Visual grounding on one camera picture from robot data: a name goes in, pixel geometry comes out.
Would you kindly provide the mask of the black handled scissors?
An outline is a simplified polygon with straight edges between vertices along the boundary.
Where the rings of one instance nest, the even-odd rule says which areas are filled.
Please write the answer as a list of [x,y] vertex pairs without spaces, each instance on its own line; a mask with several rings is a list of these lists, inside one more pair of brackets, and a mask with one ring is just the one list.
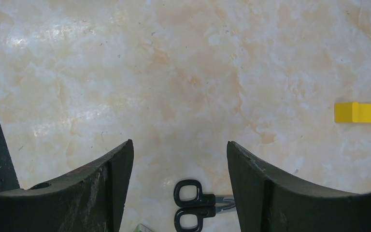
[[[196,188],[196,195],[193,199],[181,199],[180,191],[185,186]],[[217,214],[236,211],[233,195],[203,193],[202,185],[196,179],[184,179],[177,182],[173,191],[173,199],[179,207],[174,216],[174,227],[178,232],[201,232],[205,218],[213,218]],[[197,224],[189,228],[183,227],[180,220],[185,215],[194,215],[197,218]]]

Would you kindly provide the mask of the small green box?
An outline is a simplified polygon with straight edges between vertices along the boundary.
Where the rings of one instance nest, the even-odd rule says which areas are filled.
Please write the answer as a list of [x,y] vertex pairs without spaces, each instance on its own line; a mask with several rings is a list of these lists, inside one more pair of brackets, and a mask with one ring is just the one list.
[[153,232],[150,228],[143,224],[138,224],[133,232]]

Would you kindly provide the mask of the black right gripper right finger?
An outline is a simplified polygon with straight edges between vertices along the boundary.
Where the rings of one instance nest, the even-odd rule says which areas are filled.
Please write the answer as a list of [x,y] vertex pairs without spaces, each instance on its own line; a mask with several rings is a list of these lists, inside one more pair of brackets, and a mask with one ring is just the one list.
[[227,159],[243,232],[371,232],[371,192],[306,181],[234,141],[227,144]]

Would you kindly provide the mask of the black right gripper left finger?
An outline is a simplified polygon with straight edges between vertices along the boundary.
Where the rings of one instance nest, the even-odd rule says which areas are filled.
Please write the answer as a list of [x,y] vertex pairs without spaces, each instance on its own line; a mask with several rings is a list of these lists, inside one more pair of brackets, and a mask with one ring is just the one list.
[[30,189],[0,192],[0,232],[117,232],[134,160],[132,140]]

